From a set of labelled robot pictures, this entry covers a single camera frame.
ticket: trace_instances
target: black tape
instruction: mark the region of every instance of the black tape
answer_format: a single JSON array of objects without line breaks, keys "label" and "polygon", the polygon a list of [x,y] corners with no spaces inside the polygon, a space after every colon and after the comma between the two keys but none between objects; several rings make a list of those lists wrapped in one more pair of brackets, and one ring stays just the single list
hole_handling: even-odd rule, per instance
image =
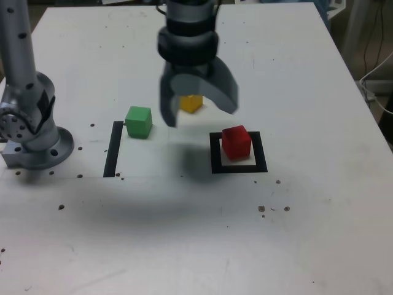
[{"label": "black tape", "polygon": [[113,122],[111,140],[104,168],[104,177],[115,177],[117,157],[119,155],[120,141],[122,139],[123,121]]}]

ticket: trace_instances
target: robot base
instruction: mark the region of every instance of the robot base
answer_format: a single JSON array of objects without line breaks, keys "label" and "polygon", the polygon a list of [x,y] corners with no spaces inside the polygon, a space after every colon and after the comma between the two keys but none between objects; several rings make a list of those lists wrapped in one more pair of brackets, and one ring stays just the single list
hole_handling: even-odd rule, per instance
[{"label": "robot base", "polygon": [[2,152],[8,168],[41,170],[58,165],[74,149],[74,139],[69,131],[57,127],[60,138],[51,148],[39,152],[27,151],[21,144],[9,141]]}]

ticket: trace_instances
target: black line marking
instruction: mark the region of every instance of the black line marking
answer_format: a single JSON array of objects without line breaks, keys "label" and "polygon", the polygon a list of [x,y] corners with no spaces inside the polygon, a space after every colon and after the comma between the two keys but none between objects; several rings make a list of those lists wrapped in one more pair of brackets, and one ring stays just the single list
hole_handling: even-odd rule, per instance
[{"label": "black line marking", "polygon": [[210,158],[211,158],[211,173],[257,173],[267,172],[265,154],[263,153],[262,140],[259,132],[249,132],[251,137],[252,147],[254,148],[255,165],[234,165],[222,166],[220,139],[221,132],[210,133]]},{"label": "black line marking", "polygon": [[117,156],[119,155],[120,140],[122,139],[123,121],[113,122],[111,141],[104,168],[104,177],[115,177]]}]

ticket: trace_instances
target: yellow cube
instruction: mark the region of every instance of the yellow cube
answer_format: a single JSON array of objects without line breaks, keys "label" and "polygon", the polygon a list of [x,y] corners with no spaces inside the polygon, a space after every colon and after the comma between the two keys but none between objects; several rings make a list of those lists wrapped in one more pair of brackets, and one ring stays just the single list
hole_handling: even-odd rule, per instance
[{"label": "yellow cube", "polygon": [[203,104],[202,95],[187,95],[180,96],[180,108],[183,111],[193,114],[197,109],[199,109]]}]

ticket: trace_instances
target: white cable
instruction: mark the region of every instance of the white cable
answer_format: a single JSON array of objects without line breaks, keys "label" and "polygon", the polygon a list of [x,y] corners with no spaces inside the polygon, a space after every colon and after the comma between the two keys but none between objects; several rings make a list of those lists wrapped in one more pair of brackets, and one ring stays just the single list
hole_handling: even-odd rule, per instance
[{"label": "white cable", "polygon": [[371,75],[372,73],[374,73],[380,66],[382,66],[385,62],[388,61],[388,59],[390,59],[390,57],[393,56],[393,52],[383,61],[379,64],[379,66],[377,66],[375,69],[373,69],[371,72],[369,72],[368,74],[366,74],[363,78],[361,78],[359,80],[359,85],[360,87],[362,87],[365,91],[367,91],[368,94],[372,95],[372,97],[374,98],[375,102],[378,104],[378,106],[383,109],[385,112],[387,112],[388,114],[393,115],[393,112],[388,111],[387,109],[385,109],[381,103],[378,101],[378,99],[376,98],[375,94],[371,91],[369,91],[369,89],[367,89],[366,87],[363,86],[364,83],[364,79],[366,79],[369,75]]}]

